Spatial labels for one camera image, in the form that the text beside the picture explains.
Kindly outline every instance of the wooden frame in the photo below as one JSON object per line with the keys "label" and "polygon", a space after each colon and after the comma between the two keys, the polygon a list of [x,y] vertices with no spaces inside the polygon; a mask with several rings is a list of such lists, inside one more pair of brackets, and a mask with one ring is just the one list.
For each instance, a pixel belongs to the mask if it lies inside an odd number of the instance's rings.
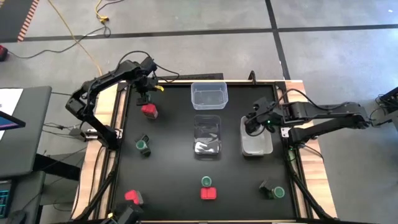
{"label": "wooden frame", "polygon": [[[176,80],[175,83],[190,83],[190,82],[247,82],[251,83],[251,80]],[[285,82],[286,89],[295,88],[302,92],[305,92],[304,84],[301,80],[258,80],[258,83],[274,83],[274,82]],[[113,114],[113,108],[116,99],[117,85],[114,85],[105,91],[102,91],[99,94],[96,113],[95,116],[103,123],[110,124]],[[124,100],[126,96],[126,91],[123,91],[120,97],[119,108],[117,111],[116,125],[115,128],[121,127],[122,115],[123,115],[123,106]],[[287,94],[289,101],[307,101],[299,93],[294,91],[290,91]],[[304,124],[303,127],[312,126],[312,123]],[[319,143],[317,140],[310,140],[307,143],[308,146],[320,151]],[[98,189],[98,184],[100,182],[101,169],[103,167],[104,162],[104,153],[105,150],[100,151],[101,144],[98,141],[90,141],[88,143],[88,147],[86,150],[85,161],[83,167],[81,169],[81,177],[80,177],[80,193],[79,198],[75,199],[76,210],[73,214],[73,218],[79,216],[79,214],[83,211],[83,209],[88,205],[90,191],[92,190],[91,197],[94,196]],[[99,155],[98,163],[95,167],[95,160],[97,154]],[[333,203],[333,198],[331,196],[328,177],[326,176],[325,166],[323,165],[323,161],[314,153],[306,151],[302,149],[300,151],[300,157],[302,160],[302,167],[304,171],[305,180],[307,183],[307,188],[315,198],[315,200],[323,207],[323,209],[331,216],[336,217],[335,205]],[[108,164],[108,172],[114,161],[114,152],[111,153],[109,164]],[[297,186],[296,193],[298,198],[299,211],[302,218],[307,218],[307,211],[305,208],[305,202],[301,191]],[[103,195],[101,201],[101,208],[99,211],[99,217],[104,218],[106,216],[106,204],[109,195],[109,187]]]}

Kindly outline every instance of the table leg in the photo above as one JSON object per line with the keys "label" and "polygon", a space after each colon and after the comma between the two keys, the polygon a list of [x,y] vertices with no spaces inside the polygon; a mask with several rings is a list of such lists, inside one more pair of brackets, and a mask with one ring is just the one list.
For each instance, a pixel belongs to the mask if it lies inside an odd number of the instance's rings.
{"label": "table leg", "polygon": [[42,170],[47,174],[57,175],[70,180],[79,181],[80,168],[64,162],[36,154],[33,170]]}

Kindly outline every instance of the yellow cable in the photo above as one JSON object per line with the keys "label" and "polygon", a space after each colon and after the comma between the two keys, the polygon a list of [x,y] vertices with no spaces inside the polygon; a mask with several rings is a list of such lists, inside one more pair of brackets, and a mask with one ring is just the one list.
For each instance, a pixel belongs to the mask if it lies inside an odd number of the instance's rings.
{"label": "yellow cable", "polygon": [[106,22],[109,18],[107,16],[101,16],[100,14],[98,14],[98,6],[101,4],[102,0],[99,0],[97,5],[95,6],[95,14],[97,14],[97,16],[99,17],[100,21],[102,23]]}
{"label": "yellow cable", "polygon": [[97,61],[93,58],[93,56],[90,55],[90,53],[88,53],[88,51],[80,44],[79,41],[76,40],[75,36],[73,35],[72,31],[70,30],[67,22],[65,22],[65,20],[63,19],[62,15],[60,14],[60,12],[58,12],[57,8],[52,4],[51,0],[47,0],[50,5],[53,7],[53,9],[55,10],[55,12],[57,12],[58,16],[60,16],[62,22],[65,24],[65,26],[67,27],[67,29],[69,30],[70,35],[72,36],[73,40],[86,52],[86,54],[90,57],[90,59],[93,61],[93,63],[95,64],[95,66],[97,66],[98,69],[98,73],[100,76],[102,76],[102,71],[101,71],[101,67],[98,65]]}

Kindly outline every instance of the transparent plastic bin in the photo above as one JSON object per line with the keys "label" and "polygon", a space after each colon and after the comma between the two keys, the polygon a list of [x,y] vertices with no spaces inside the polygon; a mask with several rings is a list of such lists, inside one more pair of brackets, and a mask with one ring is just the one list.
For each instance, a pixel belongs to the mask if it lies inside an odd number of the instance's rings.
{"label": "transparent plastic bin", "polygon": [[191,85],[191,100],[195,110],[220,110],[228,102],[225,82],[200,82]]}

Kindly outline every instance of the black desk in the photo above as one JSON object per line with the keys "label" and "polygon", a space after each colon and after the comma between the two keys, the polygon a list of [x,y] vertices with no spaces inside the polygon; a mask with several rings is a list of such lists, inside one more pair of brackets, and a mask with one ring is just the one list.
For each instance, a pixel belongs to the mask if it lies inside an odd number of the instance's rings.
{"label": "black desk", "polygon": [[25,88],[12,114],[25,121],[26,127],[5,131],[0,140],[0,178],[16,177],[44,170],[46,173],[78,180],[80,169],[37,154],[45,114],[49,106],[51,87]]}
{"label": "black desk", "polygon": [[[36,223],[41,191],[44,184],[45,173],[34,172],[28,175],[18,177],[14,184],[14,196],[12,198],[10,212],[21,210],[30,200],[29,204],[25,207],[26,224]],[[7,218],[0,219],[0,224],[7,223]]]}
{"label": "black desk", "polygon": [[[156,120],[144,117],[130,95],[123,130],[114,203],[124,201],[128,190],[144,197],[144,220],[290,220],[296,217],[291,182],[283,161],[278,133],[272,135],[274,152],[245,158],[241,152],[240,119],[258,98],[275,97],[272,85],[252,87],[228,84],[229,102],[223,110],[195,111],[190,85],[164,85],[151,93],[159,111]],[[215,161],[202,161],[193,152],[193,118],[216,114],[221,118],[221,154]],[[135,138],[148,134],[152,154],[143,158]],[[213,179],[218,197],[200,199],[201,178]],[[258,191],[270,177],[286,191],[284,198],[267,200]]]}

